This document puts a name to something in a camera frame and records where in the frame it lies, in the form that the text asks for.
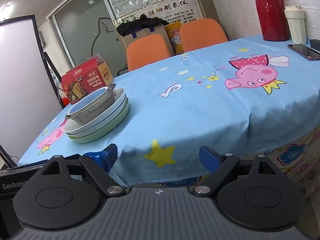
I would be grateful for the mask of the blue translucent bowl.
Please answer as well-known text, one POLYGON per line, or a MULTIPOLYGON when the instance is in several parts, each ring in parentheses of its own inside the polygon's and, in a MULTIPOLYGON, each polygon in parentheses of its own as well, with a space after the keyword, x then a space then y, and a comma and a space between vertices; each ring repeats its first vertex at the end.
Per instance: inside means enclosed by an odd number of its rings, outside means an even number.
POLYGON ((102 99, 103 96, 107 94, 107 91, 108 87, 106 86, 95 90, 91 94, 88 94, 83 99, 74 104, 73 107, 71 107, 71 109, 67 112, 67 114, 70 116, 74 116, 88 109, 88 107, 91 107, 94 103, 102 99))

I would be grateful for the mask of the orange chair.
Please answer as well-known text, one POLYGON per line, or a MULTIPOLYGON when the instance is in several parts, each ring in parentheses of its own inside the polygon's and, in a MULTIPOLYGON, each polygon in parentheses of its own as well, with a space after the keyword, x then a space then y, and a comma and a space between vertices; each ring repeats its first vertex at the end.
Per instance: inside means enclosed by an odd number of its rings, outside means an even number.
POLYGON ((171 57, 163 36, 152 34, 132 42, 126 50, 129 72, 171 57))
POLYGON ((180 39, 184 52, 228 42, 221 25, 211 18, 183 24, 180 27, 180 39))

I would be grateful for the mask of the yellow snack bag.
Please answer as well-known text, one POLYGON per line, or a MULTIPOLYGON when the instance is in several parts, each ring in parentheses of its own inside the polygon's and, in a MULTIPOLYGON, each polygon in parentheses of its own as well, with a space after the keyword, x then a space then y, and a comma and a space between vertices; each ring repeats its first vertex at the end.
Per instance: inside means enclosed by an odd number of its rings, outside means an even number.
POLYGON ((175 55, 183 54, 183 47, 180 39, 180 27, 180 21, 164 26, 175 55))

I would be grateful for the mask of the smartphone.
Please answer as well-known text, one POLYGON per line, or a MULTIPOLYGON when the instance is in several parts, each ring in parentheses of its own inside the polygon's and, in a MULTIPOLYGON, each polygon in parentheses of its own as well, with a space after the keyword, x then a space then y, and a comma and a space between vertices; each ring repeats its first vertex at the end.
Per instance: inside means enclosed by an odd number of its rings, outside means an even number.
POLYGON ((287 47, 309 61, 320 60, 320 53, 304 44, 288 44, 287 47))

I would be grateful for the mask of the cream white cup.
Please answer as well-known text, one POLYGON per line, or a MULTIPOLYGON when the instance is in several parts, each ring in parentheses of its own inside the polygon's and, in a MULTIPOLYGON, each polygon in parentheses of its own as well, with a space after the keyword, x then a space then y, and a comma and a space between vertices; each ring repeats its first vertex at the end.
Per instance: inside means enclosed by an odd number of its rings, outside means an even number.
POLYGON ((306 44, 305 14, 300 7, 285 7, 285 16, 294 44, 306 44))

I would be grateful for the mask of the brown cardboard box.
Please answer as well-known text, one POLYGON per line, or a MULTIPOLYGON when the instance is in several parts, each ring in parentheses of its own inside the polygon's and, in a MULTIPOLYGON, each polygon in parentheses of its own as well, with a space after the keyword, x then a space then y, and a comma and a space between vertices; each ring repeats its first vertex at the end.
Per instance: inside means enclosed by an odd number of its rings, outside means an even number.
POLYGON ((125 37, 123 37, 125 47, 127 48, 132 42, 134 42, 140 38, 143 38, 143 37, 149 36, 149 35, 153 35, 153 34, 161 35, 164 38, 168 47, 170 49, 172 49, 167 32, 165 30, 164 25, 162 25, 162 24, 159 24, 159 25, 156 25, 156 26, 150 27, 150 28, 144 28, 139 31, 134 31, 131 34, 126 35, 125 37))

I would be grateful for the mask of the white chinese text poster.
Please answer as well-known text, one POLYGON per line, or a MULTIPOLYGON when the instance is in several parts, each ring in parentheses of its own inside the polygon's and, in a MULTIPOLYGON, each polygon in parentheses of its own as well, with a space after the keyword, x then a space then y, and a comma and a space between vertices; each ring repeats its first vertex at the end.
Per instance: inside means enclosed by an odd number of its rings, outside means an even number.
POLYGON ((121 16, 116 20, 116 26, 137 20, 141 15, 148 18, 161 18, 170 24, 176 22, 185 24, 206 18, 200 0, 165 0, 121 16))

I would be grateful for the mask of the black rectangular case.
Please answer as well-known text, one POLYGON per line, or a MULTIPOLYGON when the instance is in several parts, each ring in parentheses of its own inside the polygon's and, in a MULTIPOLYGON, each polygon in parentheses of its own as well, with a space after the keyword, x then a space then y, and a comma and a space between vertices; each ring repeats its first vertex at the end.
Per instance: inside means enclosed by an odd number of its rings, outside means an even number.
POLYGON ((311 39, 310 40, 310 47, 316 51, 320 51, 320 40, 318 39, 311 39))

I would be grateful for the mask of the green plastic plate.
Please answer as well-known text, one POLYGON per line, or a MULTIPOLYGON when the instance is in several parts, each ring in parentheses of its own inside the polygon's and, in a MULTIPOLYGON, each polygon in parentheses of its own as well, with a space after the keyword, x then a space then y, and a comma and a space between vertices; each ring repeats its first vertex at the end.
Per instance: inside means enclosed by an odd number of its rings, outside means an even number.
POLYGON ((125 105, 124 105, 123 109, 121 110, 121 112, 114 119, 112 119, 110 122, 105 124, 102 128, 97 129, 95 132, 93 132, 85 137, 77 138, 75 135, 68 135, 68 137, 71 140, 73 140, 77 143, 80 143, 80 144, 85 144, 88 142, 95 141, 95 140, 107 135, 107 133, 109 133, 114 128, 116 128, 124 120, 128 111, 129 111, 129 99, 126 98, 125 105))

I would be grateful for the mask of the left orange chair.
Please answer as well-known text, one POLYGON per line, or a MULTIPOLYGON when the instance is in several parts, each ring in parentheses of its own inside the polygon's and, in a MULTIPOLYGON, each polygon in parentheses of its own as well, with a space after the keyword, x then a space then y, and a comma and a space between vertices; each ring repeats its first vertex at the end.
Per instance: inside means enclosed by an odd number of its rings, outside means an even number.
POLYGON ((171 57, 163 36, 152 34, 132 42, 126 50, 129 72, 171 57))

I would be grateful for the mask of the black folding stand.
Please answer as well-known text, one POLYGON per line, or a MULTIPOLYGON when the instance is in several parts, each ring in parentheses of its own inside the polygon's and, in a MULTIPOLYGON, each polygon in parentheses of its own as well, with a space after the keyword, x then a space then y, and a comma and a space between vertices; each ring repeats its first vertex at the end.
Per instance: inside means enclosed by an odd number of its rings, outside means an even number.
POLYGON ((47 72, 49 81, 52 85, 52 88, 55 92, 55 95, 61 105, 62 108, 65 108, 65 104, 61 98, 60 95, 60 86, 56 84, 56 81, 61 82, 62 81, 62 77, 60 75, 60 73, 57 71, 57 68, 54 66, 52 60, 50 59, 49 55, 47 54, 47 52, 43 52, 42 53, 42 59, 44 62, 44 67, 45 70, 47 72))

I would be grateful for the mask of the white board panel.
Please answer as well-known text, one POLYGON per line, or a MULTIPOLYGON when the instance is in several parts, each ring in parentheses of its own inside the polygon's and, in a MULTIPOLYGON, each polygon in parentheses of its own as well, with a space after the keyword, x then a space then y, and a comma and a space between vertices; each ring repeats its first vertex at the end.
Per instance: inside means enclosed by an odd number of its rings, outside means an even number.
POLYGON ((62 110, 42 53, 35 15, 1 22, 1 156, 12 166, 62 110))

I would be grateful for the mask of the blue cartoon pig tablecloth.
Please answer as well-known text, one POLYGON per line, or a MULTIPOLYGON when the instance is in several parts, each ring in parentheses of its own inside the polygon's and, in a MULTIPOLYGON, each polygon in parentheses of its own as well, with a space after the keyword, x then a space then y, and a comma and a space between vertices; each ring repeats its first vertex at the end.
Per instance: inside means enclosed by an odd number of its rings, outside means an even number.
POLYGON ((242 158, 294 142, 319 128, 319 62, 287 45, 259 36, 241 38, 123 74, 115 83, 124 88, 129 111, 115 129, 79 144, 64 132, 66 111, 61 111, 19 165, 116 144, 118 159, 110 174, 131 186, 205 175, 199 149, 213 146, 200 141, 213 142, 223 132, 239 136, 247 131, 242 158), (153 139, 163 148, 175 146, 176 164, 157 167, 155 156, 147 155, 153 139))

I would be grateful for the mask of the right orange chair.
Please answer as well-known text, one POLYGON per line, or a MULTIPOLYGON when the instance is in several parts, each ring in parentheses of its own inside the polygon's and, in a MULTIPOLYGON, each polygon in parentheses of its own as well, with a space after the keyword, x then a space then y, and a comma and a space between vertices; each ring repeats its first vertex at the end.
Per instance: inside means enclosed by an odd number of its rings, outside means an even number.
POLYGON ((228 42, 221 25, 211 18, 183 24, 180 27, 180 39, 184 52, 228 42))

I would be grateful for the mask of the frosted glass panel with cartoon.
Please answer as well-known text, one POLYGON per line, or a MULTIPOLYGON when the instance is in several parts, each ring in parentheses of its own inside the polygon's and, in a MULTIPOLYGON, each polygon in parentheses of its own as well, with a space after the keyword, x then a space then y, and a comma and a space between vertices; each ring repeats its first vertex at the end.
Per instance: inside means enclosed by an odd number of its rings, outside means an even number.
POLYGON ((68 0, 49 20, 71 68, 100 54, 114 77, 126 72, 123 39, 104 0, 68 0))

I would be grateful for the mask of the floral under tablecloth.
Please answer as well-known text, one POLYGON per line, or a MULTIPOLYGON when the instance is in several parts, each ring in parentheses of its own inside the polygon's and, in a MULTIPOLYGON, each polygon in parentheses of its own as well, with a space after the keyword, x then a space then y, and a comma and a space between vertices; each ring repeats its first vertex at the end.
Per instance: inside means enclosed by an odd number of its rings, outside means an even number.
MULTIPOLYGON (((202 139, 200 142, 209 143, 214 150, 222 150, 222 153, 236 153, 237 156, 245 153, 247 144, 247 131, 243 130, 239 136, 235 133, 223 132, 214 137, 213 142, 202 139)), ((152 153, 158 168, 164 165, 176 164, 172 159, 175 146, 161 147, 156 139, 153 139, 152 153)), ((319 187, 319 128, 304 135, 298 140, 287 145, 262 152, 273 161, 276 166, 298 187, 304 198, 308 198, 319 187)), ((205 176, 185 178, 184 180, 166 181, 160 183, 163 187, 191 187, 196 186, 205 176)))

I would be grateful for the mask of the red cracker box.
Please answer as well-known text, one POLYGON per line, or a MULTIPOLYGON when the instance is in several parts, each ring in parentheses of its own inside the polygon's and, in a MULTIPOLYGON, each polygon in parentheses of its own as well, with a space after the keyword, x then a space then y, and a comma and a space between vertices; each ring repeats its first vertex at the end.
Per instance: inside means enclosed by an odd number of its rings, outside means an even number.
POLYGON ((114 81, 100 54, 94 55, 62 76, 62 89, 71 104, 114 81))

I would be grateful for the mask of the red thermos jug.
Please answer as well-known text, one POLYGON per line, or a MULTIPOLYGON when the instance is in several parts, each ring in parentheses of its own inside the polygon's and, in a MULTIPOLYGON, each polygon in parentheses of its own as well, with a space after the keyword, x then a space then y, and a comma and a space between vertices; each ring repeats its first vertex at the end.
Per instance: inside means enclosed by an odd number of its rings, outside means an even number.
POLYGON ((284 0, 255 0, 261 32, 266 41, 289 40, 284 0))

